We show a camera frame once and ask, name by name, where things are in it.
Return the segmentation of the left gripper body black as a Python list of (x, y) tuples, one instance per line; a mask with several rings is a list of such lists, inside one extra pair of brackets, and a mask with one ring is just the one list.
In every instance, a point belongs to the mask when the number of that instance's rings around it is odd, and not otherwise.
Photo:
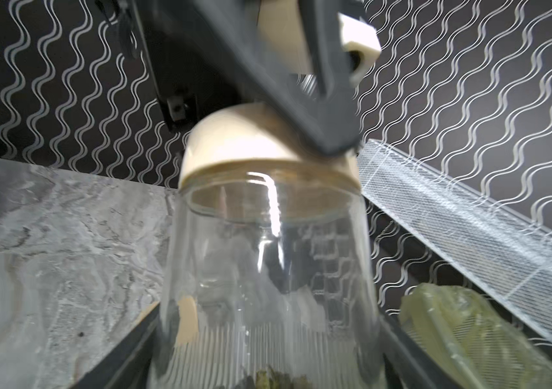
[(216, 19), (257, 23), (255, 1), (131, 1), (133, 31), (143, 48), (157, 102), (170, 131), (243, 102), (222, 69), (228, 60)]

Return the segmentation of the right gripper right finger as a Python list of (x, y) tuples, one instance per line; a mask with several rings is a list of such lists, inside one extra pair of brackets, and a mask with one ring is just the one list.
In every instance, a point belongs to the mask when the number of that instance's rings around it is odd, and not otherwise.
[(385, 311), (380, 311), (380, 349), (387, 388), (460, 388)]

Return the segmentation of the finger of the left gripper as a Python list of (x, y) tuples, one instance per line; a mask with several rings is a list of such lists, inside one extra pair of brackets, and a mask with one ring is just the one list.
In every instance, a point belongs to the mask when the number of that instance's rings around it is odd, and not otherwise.
[(323, 84), (314, 74), (318, 85), (311, 97), (291, 83), (279, 56), (253, 32), (251, 24), (238, 25), (230, 16), (214, 22), (227, 46), (225, 74), (269, 102), (312, 148), (336, 157), (359, 144), (348, 76), (330, 75)]

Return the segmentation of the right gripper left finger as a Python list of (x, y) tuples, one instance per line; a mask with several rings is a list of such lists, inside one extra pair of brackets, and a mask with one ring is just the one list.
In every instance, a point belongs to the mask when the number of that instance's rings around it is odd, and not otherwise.
[(146, 388), (158, 322), (156, 302), (128, 335), (72, 388)]

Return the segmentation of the cream jar lid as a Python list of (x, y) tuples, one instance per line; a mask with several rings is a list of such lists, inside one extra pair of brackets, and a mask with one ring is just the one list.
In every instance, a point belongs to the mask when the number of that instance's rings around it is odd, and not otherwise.
[(313, 163), (343, 174), (360, 186), (355, 152), (322, 157), (304, 145), (292, 127), (269, 105), (247, 103), (216, 111), (191, 129), (185, 147), (178, 188), (196, 173), (232, 162), (276, 160)]

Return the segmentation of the jar with cream lid front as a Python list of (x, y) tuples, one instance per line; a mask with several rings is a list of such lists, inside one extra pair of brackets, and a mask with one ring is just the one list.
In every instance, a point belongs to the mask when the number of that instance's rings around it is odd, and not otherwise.
[(229, 163), (177, 196), (150, 388), (380, 388), (365, 202), (353, 178)]

